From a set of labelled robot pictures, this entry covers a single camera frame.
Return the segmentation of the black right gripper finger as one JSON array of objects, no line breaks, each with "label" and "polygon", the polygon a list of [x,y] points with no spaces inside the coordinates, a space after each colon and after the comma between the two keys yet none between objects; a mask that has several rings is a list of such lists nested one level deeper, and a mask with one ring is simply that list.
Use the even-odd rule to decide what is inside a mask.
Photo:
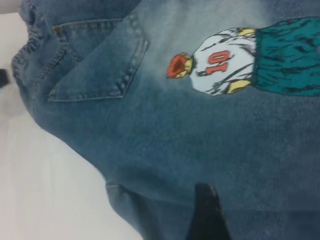
[{"label": "black right gripper finger", "polygon": [[195,206],[187,240],[231,240],[216,188],[207,183],[195,186]]}]

